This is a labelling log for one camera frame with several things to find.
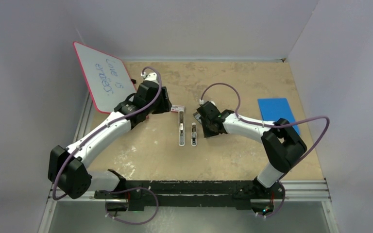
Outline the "white stapler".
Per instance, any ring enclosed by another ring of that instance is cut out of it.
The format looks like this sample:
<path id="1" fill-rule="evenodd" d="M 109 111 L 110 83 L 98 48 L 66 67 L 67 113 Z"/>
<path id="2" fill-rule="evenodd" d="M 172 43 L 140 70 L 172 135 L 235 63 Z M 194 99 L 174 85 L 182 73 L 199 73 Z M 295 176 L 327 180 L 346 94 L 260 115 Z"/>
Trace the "white stapler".
<path id="1" fill-rule="evenodd" d="M 178 145 L 184 146 L 185 145 L 185 117 L 184 111 L 178 112 L 178 131 L 179 131 L 179 139 Z"/>

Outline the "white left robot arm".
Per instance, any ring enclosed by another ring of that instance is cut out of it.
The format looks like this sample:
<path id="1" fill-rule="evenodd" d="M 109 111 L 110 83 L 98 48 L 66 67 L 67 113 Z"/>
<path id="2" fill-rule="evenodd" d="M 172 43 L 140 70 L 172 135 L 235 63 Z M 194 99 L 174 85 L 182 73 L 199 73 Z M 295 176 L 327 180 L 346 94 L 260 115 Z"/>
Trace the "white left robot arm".
<path id="1" fill-rule="evenodd" d="M 95 158 L 118 137 L 145 121 L 148 115 L 169 112 L 171 107 L 166 87 L 156 73 L 150 73 L 137 91 L 119 103 L 90 133 L 66 148 L 54 147 L 48 170 L 48 179 L 54 185 L 53 199 L 60 199 L 56 195 L 57 188 L 72 199 L 82 196 L 91 185 L 92 176 L 87 168 Z"/>

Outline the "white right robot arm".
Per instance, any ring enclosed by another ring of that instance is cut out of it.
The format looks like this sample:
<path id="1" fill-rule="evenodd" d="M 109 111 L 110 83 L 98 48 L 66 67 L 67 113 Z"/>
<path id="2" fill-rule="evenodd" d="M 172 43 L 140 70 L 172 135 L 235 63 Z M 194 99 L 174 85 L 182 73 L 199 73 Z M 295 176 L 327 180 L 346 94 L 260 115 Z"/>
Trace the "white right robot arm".
<path id="1" fill-rule="evenodd" d="M 194 118 L 201 124 L 205 138 L 219 134 L 237 134 L 261 143 L 268 163 L 254 179 L 253 191 L 261 198 L 272 192 L 272 186 L 286 175 L 306 153 L 307 146 L 289 122 L 261 121 L 243 117 L 232 110 L 220 112 L 207 101 L 197 108 Z"/>

